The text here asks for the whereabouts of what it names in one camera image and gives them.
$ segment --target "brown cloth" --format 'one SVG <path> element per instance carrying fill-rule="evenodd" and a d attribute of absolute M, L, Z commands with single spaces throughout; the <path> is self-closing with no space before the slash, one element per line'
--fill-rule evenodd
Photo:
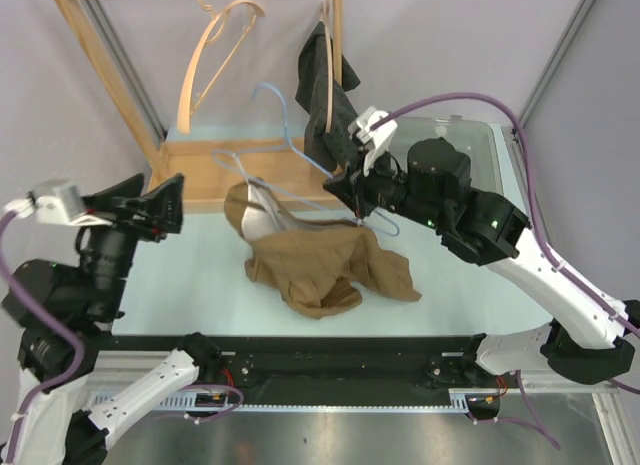
<path fill-rule="evenodd" d="M 414 302 L 422 296 L 413 288 L 409 261 L 381 249 L 371 229 L 347 220 L 297 219 L 269 190 L 251 186 L 268 194 L 277 204 L 276 213 L 295 221 L 300 228 L 247 241 L 253 248 L 253 257 L 245 263 L 247 277 L 280 290 L 282 299 L 295 311 L 319 319 L 356 307 L 362 303 L 362 295 L 351 286 L 352 280 L 397 300 Z M 248 186 L 242 182 L 229 190 L 224 202 L 227 220 L 243 239 L 242 220 L 247 208 L 265 210 L 248 197 Z"/>

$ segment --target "clothes hanger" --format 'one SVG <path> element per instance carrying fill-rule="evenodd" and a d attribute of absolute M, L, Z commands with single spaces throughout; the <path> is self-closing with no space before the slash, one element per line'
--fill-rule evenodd
<path fill-rule="evenodd" d="M 265 153 L 265 152 L 276 152 L 276 151 L 281 151 L 281 150 L 292 150 L 296 155 L 298 155 L 299 157 L 303 158 L 304 160 L 306 160 L 307 162 L 309 162 L 313 167 L 317 168 L 318 170 L 320 170 L 323 174 L 325 174 L 327 177 L 333 177 L 333 174 L 331 172 L 329 172 L 328 170 L 325 170 L 321 165 L 319 165 L 318 163 L 316 163 L 314 160 L 312 160 L 311 158 L 307 157 L 303 152 L 301 152 L 300 150 L 298 150 L 296 148 L 296 146 L 293 144 L 293 141 L 291 140 L 291 135 L 289 134 L 289 120 L 288 120 L 288 110 L 287 110 L 287 102 L 284 98 L 284 96 L 282 95 L 282 93 L 280 92 L 280 90 L 278 90 L 275 86 L 273 86 L 272 84 L 268 83 L 268 82 L 260 82 L 256 88 L 253 91 L 253 99 L 255 99 L 256 94 L 258 92 L 259 89 L 261 88 L 267 88 L 269 90 L 271 90 L 272 92 L 274 92 L 278 98 L 280 99 L 280 102 L 282 103 L 282 113 L 283 113 L 283 135 L 284 135 L 284 140 L 285 143 L 283 143 L 282 145 L 276 145 L 276 146 L 272 146 L 272 147 L 257 147 L 257 148 L 249 148 L 249 149 L 245 149 L 239 152 L 233 152 L 231 150 L 214 150 L 213 152 L 211 152 L 212 158 L 213 160 L 220 165 L 221 167 L 227 169 L 227 170 L 231 170 L 233 172 L 238 173 L 239 175 L 241 175 L 245 182 L 247 184 L 250 183 L 255 183 L 258 185 L 261 185 L 265 188 L 268 188 L 274 192 L 277 193 L 281 193 L 283 195 L 286 195 L 289 198 L 293 198 L 294 200 L 297 200 L 301 203 L 304 203 L 305 205 L 307 205 L 310 208 L 313 208 L 315 210 L 319 210 L 322 212 L 335 212 L 336 210 L 332 210 L 330 208 L 327 208 L 323 205 L 320 205 L 319 203 L 315 203 L 312 202 L 310 200 L 307 200 L 303 197 L 300 197 L 298 195 L 295 195 L 281 187 L 278 187 L 276 185 L 273 185 L 271 183 L 265 182 L 264 180 L 262 180 L 261 178 L 257 178 L 254 176 L 251 176 L 250 174 L 248 174 L 245 170 L 245 168 L 242 166 L 242 162 L 240 160 L 240 157 L 242 155 L 246 155 L 246 154 L 250 154 L 250 153 Z M 230 165 L 228 163 L 226 163 L 225 161 L 221 160 L 218 155 L 226 155 L 228 157 L 231 157 L 235 163 L 236 166 L 234 167 L 233 165 Z M 364 221 L 356 219 L 354 217 L 347 217 L 346 220 L 352 221 L 354 223 L 357 223 L 358 225 L 364 225 L 378 233 L 381 233 L 383 235 L 388 235 L 390 237 L 397 237 L 398 235 L 400 235 L 400 227 L 398 226 L 397 223 L 395 223 L 393 220 L 391 220 L 390 218 L 384 216 L 381 212 L 379 212 L 378 210 L 374 210 L 374 212 L 376 215 L 378 215 L 380 218 L 382 218 L 384 221 L 388 222 L 392 227 L 393 227 L 393 231 L 388 231 L 388 230 L 384 230 L 382 228 L 376 227 L 374 225 L 370 225 L 368 223 L 364 223 Z"/>
<path fill-rule="evenodd" d="M 249 32 L 253 29 L 258 17 L 264 16 L 264 10 L 260 8 L 256 2 L 252 0 L 235 0 L 227 5 L 220 13 L 215 13 L 213 7 L 204 2 L 204 0 L 198 0 L 200 7 L 211 14 L 211 22 L 205 29 L 204 33 L 200 37 L 198 41 L 198 45 L 191 56 L 191 61 L 189 62 L 189 67 L 187 67 L 187 73 L 184 77 L 184 82 L 182 84 L 182 91 L 180 92 L 180 101 L 178 102 L 178 119 L 177 119 L 177 128 L 180 133 L 189 134 L 191 131 L 191 115 L 193 115 L 200 105 L 202 101 L 207 96 L 213 84 L 218 80 L 220 74 L 227 67 L 231 58 L 236 54 L 238 48 L 244 41 L 245 38 L 249 35 Z M 195 103 L 193 103 L 192 93 L 193 93 L 193 81 L 196 76 L 196 70 L 198 68 L 198 62 L 200 61 L 200 57 L 202 56 L 202 51 L 206 46 L 209 46 L 215 43 L 221 36 L 224 31 L 229 15 L 231 14 L 231 10 L 236 8 L 239 5 L 247 5 L 247 10 L 249 11 L 249 24 L 243 28 L 242 36 L 236 42 L 233 49 L 222 63 L 218 71 L 215 73 L 209 84 L 206 86 L 204 91 L 198 95 L 198 99 Z M 222 20 L 218 31 L 212 37 L 209 37 L 211 31 L 215 28 L 218 23 Z"/>
<path fill-rule="evenodd" d="M 333 50 L 331 47 L 331 33 L 329 31 L 329 3 L 330 0 L 324 0 L 320 4 L 320 21 L 324 24 L 324 39 L 327 44 L 327 74 L 328 74 L 328 90 L 327 90 L 327 125 L 324 133 L 331 131 L 331 118 L 333 117 Z"/>

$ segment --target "clothing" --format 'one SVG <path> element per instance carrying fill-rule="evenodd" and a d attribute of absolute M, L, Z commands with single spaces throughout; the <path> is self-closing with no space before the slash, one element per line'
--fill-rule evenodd
<path fill-rule="evenodd" d="M 360 79 L 342 57 L 342 86 L 333 81 L 333 112 L 331 130 L 326 132 L 329 64 L 324 24 L 318 23 L 302 47 L 298 58 L 298 90 L 296 102 L 309 114 L 304 133 L 304 153 L 324 169 L 345 168 L 347 161 L 356 157 L 356 146 L 349 138 L 347 128 L 358 114 L 349 102 L 346 92 L 360 85 Z"/>
<path fill-rule="evenodd" d="M 322 318 L 362 303 L 358 281 L 385 297 L 417 301 L 409 261 L 383 250 L 373 231 L 346 220 L 305 221 L 268 189 L 242 182 L 225 199 L 229 223 L 253 249 L 247 277 L 280 291 L 297 312 Z"/>

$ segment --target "wooden hanger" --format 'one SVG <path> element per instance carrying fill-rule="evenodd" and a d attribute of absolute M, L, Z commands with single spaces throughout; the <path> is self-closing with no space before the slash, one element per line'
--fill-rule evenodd
<path fill-rule="evenodd" d="M 249 35 L 249 32 L 254 27 L 258 17 L 264 16 L 264 10 L 260 8 L 260 5 L 258 5 L 256 2 L 253 2 L 251 0 L 235 0 L 231 2 L 229 5 L 227 5 L 220 13 L 215 13 L 211 5 L 207 5 L 206 3 L 204 3 L 203 0 L 198 0 L 198 3 L 200 4 L 200 7 L 203 10 L 211 14 L 211 23 L 209 23 L 204 33 L 200 37 L 200 41 L 198 42 L 198 45 L 196 46 L 196 49 L 193 52 L 191 61 L 189 62 L 189 67 L 187 68 L 187 73 L 184 77 L 184 82 L 182 84 L 182 91 L 180 92 L 180 101 L 178 103 L 177 127 L 178 127 L 178 131 L 183 134 L 188 134 L 191 131 L 191 115 L 193 115 L 198 110 L 198 108 L 200 108 L 202 101 L 211 90 L 211 87 L 213 87 L 213 84 L 216 82 L 216 80 L 218 80 L 218 78 L 220 77 L 220 74 L 229 64 L 229 62 L 231 61 L 231 58 L 238 51 L 238 48 L 240 47 L 244 39 L 247 38 L 247 35 Z M 202 56 L 202 51 L 204 50 L 204 47 L 213 44 L 216 40 L 218 40 L 218 38 L 222 36 L 222 32 L 224 31 L 224 28 L 227 25 L 227 21 L 229 19 L 231 10 L 243 4 L 247 5 L 247 9 L 249 11 L 249 24 L 244 27 L 242 36 L 240 37 L 238 42 L 235 44 L 235 46 L 233 47 L 233 49 L 231 50 L 231 52 L 229 53 L 225 61 L 222 63 L 222 65 L 220 66 L 216 74 L 213 76 L 213 78 L 211 79 L 207 87 L 204 89 L 204 91 L 198 95 L 197 101 L 193 103 L 193 100 L 192 100 L 193 81 L 196 76 L 198 62 L 200 61 L 200 57 Z M 209 35 L 211 34 L 211 31 L 220 22 L 220 20 L 222 20 L 220 28 L 215 33 L 215 35 L 213 35 L 212 37 L 209 37 Z"/>
<path fill-rule="evenodd" d="M 329 30 L 329 3 L 331 0 L 324 0 L 320 4 L 320 21 L 324 23 L 324 38 L 327 42 L 327 73 L 328 73 L 328 90 L 327 90 L 327 124 L 324 133 L 331 131 L 331 118 L 333 117 L 333 58 L 331 47 L 331 32 Z"/>

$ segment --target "metallic floor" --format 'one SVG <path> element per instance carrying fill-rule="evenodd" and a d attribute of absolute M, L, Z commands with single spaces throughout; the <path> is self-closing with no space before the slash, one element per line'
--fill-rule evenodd
<path fill-rule="evenodd" d="M 198 426 L 178 418 L 140 422 L 105 465 L 612 464 L 589 394 L 532 397 L 553 447 L 517 425 L 473 424 L 462 415 L 236 412 Z M 518 395 L 501 416 L 530 420 Z"/>

